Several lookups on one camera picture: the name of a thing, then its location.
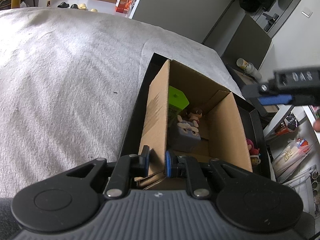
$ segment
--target cardboard box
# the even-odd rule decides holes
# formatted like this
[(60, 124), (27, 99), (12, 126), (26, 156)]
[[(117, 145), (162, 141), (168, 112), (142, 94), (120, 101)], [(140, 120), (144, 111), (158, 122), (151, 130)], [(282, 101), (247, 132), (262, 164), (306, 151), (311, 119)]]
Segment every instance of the cardboard box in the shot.
[(117, 0), (116, 2), (116, 12), (124, 12), (125, 5), (127, 4), (128, 0)]
[(200, 107), (203, 111), (199, 123), (200, 144), (189, 154), (177, 151), (175, 154), (190, 155), (199, 162), (219, 158), (252, 171), (244, 128), (232, 92), (175, 60), (167, 60), (149, 86), (139, 153), (144, 145), (152, 149), (150, 176), (140, 183), (150, 188), (152, 183), (159, 184), (166, 180), (163, 171), (167, 149), (169, 85), (184, 92), (190, 102), (188, 108)]

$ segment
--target light switch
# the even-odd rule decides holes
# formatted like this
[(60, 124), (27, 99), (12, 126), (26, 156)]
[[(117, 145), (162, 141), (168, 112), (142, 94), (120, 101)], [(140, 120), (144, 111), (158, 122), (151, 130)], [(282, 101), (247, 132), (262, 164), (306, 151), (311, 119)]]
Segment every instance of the light switch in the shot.
[(310, 16), (312, 15), (312, 11), (309, 9), (309, 8), (307, 8), (307, 7), (305, 7), (303, 10), (302, 10), (302, 12), (301, 12), (304, 16), (307, 16), (308, 18), (310, 18)]

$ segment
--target gray fabric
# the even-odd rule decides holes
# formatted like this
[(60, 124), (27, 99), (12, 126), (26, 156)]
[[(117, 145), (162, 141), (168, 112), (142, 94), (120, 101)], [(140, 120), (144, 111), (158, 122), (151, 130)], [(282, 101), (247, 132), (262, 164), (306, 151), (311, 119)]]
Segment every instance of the gray fabric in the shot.
[(0, 198), (0, 240), (6, 240), (19, 230), (11, 213), (12, 198)]
[(241, 95), (214, 50), (149, 24), (32, 7), (1, 11), (0, 26), (0, 197), (116, 161), (154, 52)]

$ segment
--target door lock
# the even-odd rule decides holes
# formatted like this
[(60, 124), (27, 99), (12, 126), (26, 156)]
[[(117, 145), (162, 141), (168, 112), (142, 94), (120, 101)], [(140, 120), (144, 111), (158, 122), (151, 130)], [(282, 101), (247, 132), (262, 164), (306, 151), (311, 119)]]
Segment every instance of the door lock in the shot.
[(268, 19), (268, 23), (267, 25), (263, 28), (264, 31), (268, 31), (270, 30), (271, 26), (276, 22), (276, 20), (278, 19), (279, 15), (277, 15), (276, 13), (272, 16), (266, 14), (266, 13), (262, 13), (262, 15), (264, 15), (267, 19)]

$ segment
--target fuzzy white fabric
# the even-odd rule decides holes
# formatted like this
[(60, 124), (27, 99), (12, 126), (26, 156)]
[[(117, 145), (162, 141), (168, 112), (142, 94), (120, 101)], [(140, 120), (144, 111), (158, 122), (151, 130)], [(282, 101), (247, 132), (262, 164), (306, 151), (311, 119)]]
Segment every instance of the fuzzy white fabric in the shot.
[(23, 8), (1, 11), (0, 26), (0, 197), (116, 161), (154, 52), (241, 94), (214, 50), (135, 20)]

